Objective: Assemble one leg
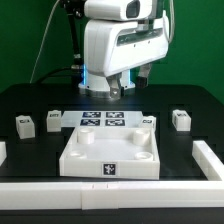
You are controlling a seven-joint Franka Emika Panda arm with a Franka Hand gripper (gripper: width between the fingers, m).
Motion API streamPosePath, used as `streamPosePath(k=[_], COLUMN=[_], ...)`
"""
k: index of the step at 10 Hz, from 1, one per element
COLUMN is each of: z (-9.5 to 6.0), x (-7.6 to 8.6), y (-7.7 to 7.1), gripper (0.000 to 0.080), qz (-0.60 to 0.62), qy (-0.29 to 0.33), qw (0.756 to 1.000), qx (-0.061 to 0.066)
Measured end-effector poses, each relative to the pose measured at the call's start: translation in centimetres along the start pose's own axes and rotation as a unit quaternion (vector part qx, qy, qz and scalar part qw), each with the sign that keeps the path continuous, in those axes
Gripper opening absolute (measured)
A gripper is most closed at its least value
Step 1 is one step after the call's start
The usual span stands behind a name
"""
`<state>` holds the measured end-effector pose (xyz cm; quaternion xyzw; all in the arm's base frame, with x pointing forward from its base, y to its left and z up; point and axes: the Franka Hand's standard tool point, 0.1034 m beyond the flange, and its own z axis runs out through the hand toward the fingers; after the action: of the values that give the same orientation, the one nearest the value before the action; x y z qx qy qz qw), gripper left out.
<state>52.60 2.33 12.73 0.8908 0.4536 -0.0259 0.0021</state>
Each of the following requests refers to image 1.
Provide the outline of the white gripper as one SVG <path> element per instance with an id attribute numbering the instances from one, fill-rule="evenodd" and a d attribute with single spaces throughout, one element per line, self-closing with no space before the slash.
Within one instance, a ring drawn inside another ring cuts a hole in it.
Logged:
<path id="1" fill-rule="evenodd" d="M 153 28 L 137 31 L 138 23 L 90 20 L 84 34 L 84 63 L 89 74 L 108 77 L 110 97 L 121 97 L 120 76 L 114 75 L 141 66 L 137 87 L 148 86 L 150 62 L 168 52 L 169 20 L 166 11 L 155 19 Z"/>

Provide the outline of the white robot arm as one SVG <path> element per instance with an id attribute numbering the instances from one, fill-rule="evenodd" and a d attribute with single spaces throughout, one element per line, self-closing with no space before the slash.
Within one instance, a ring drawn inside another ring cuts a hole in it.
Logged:
<path id="1" fill-rule="evenodd" d="M 174 35 L 172 0 L 87 0 L 84 81 L 80 91 L 118 99 L 147 86 L 152 63 L 166 56 Z"/>

